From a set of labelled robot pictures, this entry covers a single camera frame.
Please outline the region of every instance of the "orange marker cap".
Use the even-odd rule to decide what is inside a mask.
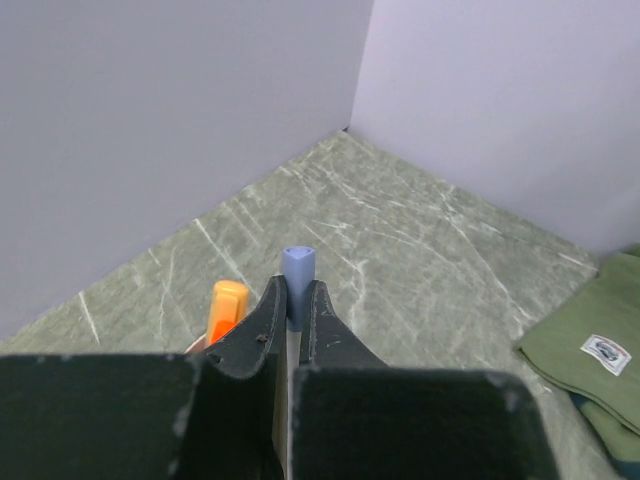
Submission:
[[[246,285],[231,280],[216,282],[207,324],[207,347],[233,330],[245,317],[248,303],[249,289]]]

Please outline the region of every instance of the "white label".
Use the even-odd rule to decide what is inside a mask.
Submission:
[[[596,358],[604,368],[616,377],[622,373],[627,363],[631,361],[631,355],[613,340],[591,335],[580,350]]]

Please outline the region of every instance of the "gray wall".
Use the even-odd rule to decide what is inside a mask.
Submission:
[[[350,131],[585,247],[640,242],[640,2],[378,0]]]
[[[0,2],[0,337],[345,127],[371,4]]]

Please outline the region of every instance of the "folded towel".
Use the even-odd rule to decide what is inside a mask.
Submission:
[[[571,393],[620,474],[640,480],[640,245],[609,258],[516,352]]]

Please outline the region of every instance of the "marble surface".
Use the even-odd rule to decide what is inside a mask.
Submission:
[[[337,313],[392,365],[491,368],[537,398],[564,479],[618,478],[566,394],[514,340],[596,272],[596,258],[339,132],[185,226],[0,345],[15,352],[182,351],[211,288],[244,282],[250,307],[282,248],[318,251]]]

